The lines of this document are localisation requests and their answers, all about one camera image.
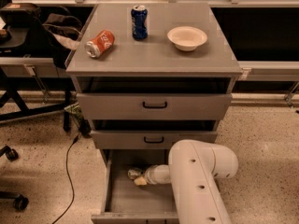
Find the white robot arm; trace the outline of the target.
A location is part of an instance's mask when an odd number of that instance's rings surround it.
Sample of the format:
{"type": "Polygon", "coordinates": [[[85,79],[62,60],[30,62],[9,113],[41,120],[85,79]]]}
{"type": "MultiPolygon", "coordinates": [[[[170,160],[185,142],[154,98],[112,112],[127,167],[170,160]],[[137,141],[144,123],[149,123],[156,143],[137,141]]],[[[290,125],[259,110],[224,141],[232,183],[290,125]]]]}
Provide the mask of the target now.
{"type": "Polygon", "coordinates": [[[170,149],[168,163],[128,171],[138,186],[172,186],[179,224],[232,224],[215,180],[232,178],[238,159],[228,147],[181,140],[170,149]]]}

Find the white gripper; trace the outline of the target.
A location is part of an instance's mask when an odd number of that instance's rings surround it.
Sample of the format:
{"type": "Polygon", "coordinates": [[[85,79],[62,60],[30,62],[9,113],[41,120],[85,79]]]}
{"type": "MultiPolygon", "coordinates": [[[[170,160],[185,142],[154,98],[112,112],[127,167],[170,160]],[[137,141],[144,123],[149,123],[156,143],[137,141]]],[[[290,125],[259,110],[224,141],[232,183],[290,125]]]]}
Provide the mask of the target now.
{"type": "Polygon", "coordinates": [[[156,185],[157,180],[155,178],[155,169],[156,165],[150,166],[145,172],[144,172],[144,177],[140,176],[134,180],[134,183],[137,186],[146,186],[147,183],[150,185],[156,185]]]}

